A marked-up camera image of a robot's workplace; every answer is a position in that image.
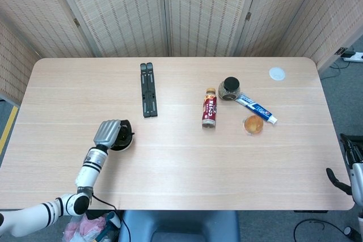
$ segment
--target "power strip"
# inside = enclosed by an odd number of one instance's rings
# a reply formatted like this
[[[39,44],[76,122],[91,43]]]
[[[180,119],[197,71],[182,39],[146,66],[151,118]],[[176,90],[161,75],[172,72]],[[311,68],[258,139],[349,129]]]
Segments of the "power strip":
[[[346,62],[363,62],[363,52],[356,52],[350,58],[343,58]]]

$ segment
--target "black jar lid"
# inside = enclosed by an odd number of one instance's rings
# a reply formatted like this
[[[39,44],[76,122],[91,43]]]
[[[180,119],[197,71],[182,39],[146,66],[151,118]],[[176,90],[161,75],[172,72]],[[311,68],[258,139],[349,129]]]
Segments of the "black jar lid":
[[[234,77],[228,77],[225,79],[223,87],[225,88],[225,90],[233,92],[238,89],[239,81]]]

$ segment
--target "blue toothpaste tube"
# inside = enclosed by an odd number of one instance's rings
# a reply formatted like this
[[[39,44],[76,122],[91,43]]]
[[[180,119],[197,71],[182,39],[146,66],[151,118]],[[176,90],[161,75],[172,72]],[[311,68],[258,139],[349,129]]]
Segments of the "blue toothpaste tube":
[[[263,108],[260,104],[255,103],[252,99],[249,97],[246,97],[244,94],[240,94],[235,101],[237,101],[239,104],[242,104],[246,106],[248,109],[253,111],[256,115],[262,117],[267,122],[275,124],[277,119],[270,113],[268,110]]]

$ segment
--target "white round sticker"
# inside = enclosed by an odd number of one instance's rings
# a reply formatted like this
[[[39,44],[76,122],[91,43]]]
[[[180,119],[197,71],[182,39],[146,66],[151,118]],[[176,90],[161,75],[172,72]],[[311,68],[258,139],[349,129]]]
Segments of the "white round sticker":
[[[270,69],[270,77],[274,80],[284,80],[285,76],[285,71],[282,68],[273,67]]]

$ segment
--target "toothpaste cap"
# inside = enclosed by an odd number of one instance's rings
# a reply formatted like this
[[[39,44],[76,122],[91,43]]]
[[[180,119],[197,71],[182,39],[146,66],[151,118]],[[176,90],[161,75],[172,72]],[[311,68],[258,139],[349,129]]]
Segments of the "toothpaste cap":
[[[277,122],[277,118],[275,116],[270,116],[270,118],[267,120],[267,122],[275,124]]]

